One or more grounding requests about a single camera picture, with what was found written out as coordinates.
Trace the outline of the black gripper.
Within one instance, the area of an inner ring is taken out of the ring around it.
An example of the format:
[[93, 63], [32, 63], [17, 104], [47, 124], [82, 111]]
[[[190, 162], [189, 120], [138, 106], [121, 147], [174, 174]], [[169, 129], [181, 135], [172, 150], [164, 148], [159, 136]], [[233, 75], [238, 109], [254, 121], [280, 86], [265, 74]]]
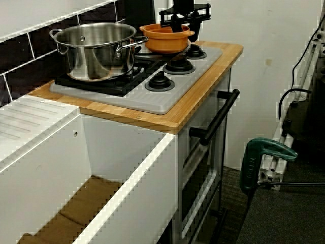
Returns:
[[174, 33], [183, 32], [182, 25], [189, 24], [189, 28], [194, 32], [188, 39], [193, 43], [199, 37], [201, 23], [211, 19], [211, 5], [195, 4], [190, 0], [173, 1], [173, 6], [159, 12], [161, 27], [170, 26]]

